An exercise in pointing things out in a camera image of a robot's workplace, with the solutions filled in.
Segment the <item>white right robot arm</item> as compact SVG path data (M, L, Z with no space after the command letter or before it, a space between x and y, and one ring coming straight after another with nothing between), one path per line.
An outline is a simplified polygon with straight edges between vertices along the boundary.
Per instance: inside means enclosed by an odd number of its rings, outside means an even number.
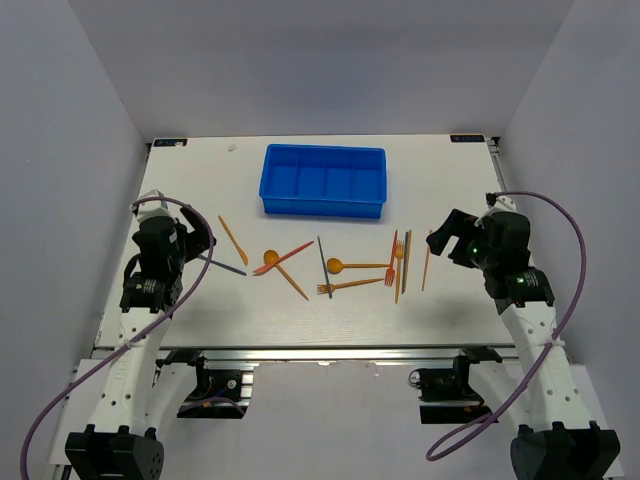
M453 371L452 388L466 399L479 395L489 407L479 426L500 422L514 429L510 458L517 478L602 479L620 442L615 431L598 425L572 378L551 285L530 262L530 233L524 215L492 207L482 217L454 209L428 235L434 255L456 237L450 259L482 272L524 373L514 384L500 360L472 360Z

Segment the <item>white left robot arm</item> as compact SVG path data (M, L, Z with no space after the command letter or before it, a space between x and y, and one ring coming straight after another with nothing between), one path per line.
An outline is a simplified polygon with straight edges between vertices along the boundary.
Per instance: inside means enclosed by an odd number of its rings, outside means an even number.
M164 463L159 431L187 396L199 399L211 374L198 365L158 374L157 358L169 322L189 296L185 265L216 244L206 220L188 205L181 216L164 203L134 208L137 254L127 262L119 301L120 336L102 361L107 378L85 429L72 432L65 454L81 479L157 479Z

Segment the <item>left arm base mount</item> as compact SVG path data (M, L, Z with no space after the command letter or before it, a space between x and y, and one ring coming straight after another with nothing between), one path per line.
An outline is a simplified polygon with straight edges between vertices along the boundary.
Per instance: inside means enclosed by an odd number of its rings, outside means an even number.
M195 387L177 414L188 419L242 419L248 409L254 367L235 360L218 360L204 351L171 350L157 366L186 364Z

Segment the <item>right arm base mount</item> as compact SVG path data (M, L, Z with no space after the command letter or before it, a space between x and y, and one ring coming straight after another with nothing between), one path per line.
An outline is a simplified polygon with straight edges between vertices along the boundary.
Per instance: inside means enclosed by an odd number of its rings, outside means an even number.
M418 368L408 383L420 392L419 413L423 425L462 425L491 414L482 397L468 383L470 366L502 363L490 347L463 348L447 368Z

